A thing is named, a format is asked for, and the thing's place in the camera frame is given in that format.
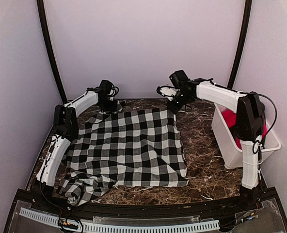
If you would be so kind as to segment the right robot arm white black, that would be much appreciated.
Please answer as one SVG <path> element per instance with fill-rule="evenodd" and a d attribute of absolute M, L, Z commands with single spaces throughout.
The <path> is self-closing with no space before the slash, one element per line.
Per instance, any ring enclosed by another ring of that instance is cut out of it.
<path fill-rule="evenodd" d="M 263 133 L 265 114 L 260 107 L 259 99 L 262 94 L 239 92 L 220 86 L 212 79 L 190 80 L 182 70 L 173 73 L 169 79 L 173 85 L 158 87 L 158 93 L 168 99 L 167 106 L 174 114 L 177 114 L 182 106 L 196 99 L 213 102 L 236 114 L 234 132 L 240 140 L 243 167 L 236 207 L 245 211 L 256 205 L 262 194 L 261 147 L 266 138 L 266 134 Z"/>

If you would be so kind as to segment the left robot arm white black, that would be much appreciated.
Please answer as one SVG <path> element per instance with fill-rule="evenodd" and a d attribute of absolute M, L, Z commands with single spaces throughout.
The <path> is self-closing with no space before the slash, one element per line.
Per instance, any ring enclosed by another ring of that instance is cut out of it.
<path fill-rule="evenodd" d="M 71 142 L 78 137 L 78 117 L 93 105 L 111 111 L 116 106 L 114 97 L 118 92 L 119 88 L 116 86 L 110 89 L 102 87 L 87 88 L 83 95 L 73 101 L 56 106 L 50 147 L 36 175 L 33 186 L 54 187 L 55 177 L 62 158 Z"/>

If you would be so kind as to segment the black white checkered shirt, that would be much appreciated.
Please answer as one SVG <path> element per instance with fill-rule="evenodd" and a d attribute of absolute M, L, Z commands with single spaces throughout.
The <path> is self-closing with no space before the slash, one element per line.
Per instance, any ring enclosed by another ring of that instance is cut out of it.
<path fill-rule="evenodd" d="M 115 186 L 185 187 L 187 165 L 176 116 L 166 107 L 98 113 L 80 126 L 63 157 L 57 193 L 73 206 Z"/>

